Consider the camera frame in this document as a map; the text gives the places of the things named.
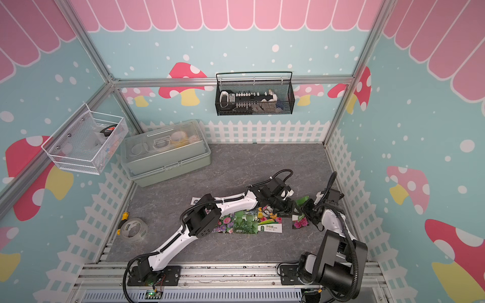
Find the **green pink flower seed packet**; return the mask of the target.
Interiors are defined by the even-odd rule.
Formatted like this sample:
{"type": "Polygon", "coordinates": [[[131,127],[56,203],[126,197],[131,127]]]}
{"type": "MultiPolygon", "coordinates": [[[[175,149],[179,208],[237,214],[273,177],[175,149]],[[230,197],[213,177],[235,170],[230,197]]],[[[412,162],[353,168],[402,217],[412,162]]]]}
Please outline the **green pink flower seed packet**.
{"type": "Polygon", "coordinates": [[[309,201],[309,196],[304,196],[297,199],[294,202],[293,212],[292,212],[292,228],[301,229],[307,227],[309,222],[303,213],[303,206],[309,201]]]}

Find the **multicolour ranunculus seed packet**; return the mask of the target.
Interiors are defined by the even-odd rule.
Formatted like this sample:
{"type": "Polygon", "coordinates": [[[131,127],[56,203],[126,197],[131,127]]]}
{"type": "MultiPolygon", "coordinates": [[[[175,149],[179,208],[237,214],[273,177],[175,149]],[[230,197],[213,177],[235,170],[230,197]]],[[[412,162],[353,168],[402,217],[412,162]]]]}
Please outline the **multicolour ranunculus seed packet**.
{"type": "Polygon", "coordinates": [[[282,218],[270,206],[258,208],[258,232],[282,233],[282,218]]]}

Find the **green gourd seed packet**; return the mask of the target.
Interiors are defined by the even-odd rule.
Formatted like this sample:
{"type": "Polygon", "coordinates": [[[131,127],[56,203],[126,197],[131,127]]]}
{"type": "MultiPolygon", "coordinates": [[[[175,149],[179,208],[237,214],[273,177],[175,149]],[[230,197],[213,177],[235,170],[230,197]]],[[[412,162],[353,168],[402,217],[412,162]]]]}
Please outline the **green gourd seed packet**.
{"type": "Polygon", "coordinates": [[[258,211],[246,210],[234,214],[233,230],[237,234],[258,233],[258,211]]]}

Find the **pink mixed flower seed packet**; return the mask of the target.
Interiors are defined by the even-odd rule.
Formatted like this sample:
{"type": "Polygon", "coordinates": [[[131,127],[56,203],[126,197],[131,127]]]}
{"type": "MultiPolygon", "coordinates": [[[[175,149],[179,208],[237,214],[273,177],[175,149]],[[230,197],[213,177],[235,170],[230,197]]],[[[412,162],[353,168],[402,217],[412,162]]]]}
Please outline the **pink mixed flower seed packet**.
{"type": "Polygon", "coordinates": [[[215,228],[213,229],[214,233],[222,233],[222,234],[232,234],[234,232],[234,223],[235,223],[235,215],[230,214],[223,216],[217,222],[215,228]]]}

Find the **purple flower seed packet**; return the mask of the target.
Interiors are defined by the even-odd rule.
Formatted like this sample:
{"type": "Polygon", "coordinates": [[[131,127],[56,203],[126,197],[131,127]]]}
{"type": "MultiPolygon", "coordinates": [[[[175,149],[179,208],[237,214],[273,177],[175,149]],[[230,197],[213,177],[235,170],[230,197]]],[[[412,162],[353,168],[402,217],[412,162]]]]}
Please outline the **purple flower seed packet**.
{"type": "Polygon", "coordinates": [[[193,197],[190,205],[196,205],[201,199],[201,197],[193,197]]]}

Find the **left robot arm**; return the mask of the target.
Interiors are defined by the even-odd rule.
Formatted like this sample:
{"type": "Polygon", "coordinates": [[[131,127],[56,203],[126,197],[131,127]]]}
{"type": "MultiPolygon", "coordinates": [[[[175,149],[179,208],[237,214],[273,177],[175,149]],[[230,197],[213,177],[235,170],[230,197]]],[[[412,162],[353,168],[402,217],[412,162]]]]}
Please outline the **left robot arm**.
{"type": "Polygon", "coordinates": [[[262,183],[248,186],[244,192],[226,197],[202,196],[198,203],[189,207],[179,217],[178,230],[156,250],[139,255],[127,264],[122,286],[128,279],[136,284],[155,284],[154,277],[168,266],[170,261],[185,247],[213,232],[221,217],[239,211],[269,206],[278,213],[292,208],[293,190],[284,180],[272,177],[262,183]]]}

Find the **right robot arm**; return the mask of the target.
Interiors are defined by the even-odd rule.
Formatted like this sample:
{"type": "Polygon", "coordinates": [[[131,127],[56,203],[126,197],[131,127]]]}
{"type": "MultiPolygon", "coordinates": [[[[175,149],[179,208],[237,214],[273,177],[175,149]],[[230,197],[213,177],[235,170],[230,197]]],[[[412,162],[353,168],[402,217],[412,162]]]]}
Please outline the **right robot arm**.
{"type": "Polygon", "coordinates": [[[323,241],[316,254],[305,252],[298,265],[298,277],[304,284],[318,284],[332,298],[347,302],[357,298],[368,254],[367,245],[349,230],[343,209],[338,205],[344,195],[332,188],[319,192],[302,211],[319,231],[323,241]]]}

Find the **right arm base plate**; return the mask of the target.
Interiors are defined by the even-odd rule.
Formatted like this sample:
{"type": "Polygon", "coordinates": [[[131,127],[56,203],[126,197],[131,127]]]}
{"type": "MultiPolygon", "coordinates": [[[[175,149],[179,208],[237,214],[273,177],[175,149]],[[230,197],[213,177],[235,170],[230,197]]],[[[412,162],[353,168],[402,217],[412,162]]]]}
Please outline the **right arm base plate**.
{"type": "Polygon", "coordinates": [[[298,274],[298,266],[294,264],[282,264],[277,270],[282,285],[318,285],[318,282],[305,280],[298,274]]]}

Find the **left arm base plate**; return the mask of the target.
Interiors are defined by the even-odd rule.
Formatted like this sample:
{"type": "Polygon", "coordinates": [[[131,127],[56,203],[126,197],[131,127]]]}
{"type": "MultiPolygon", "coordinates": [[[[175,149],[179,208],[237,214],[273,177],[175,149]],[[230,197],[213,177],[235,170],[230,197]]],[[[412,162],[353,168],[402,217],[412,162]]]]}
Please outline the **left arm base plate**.
{"type": "Polygon", "coordinates": [[[149,271],[135,266],[130,271],[127,284],[129,287],[178,286],[180,277],[180,266],[167,266],[160,271],[149,271]]]}

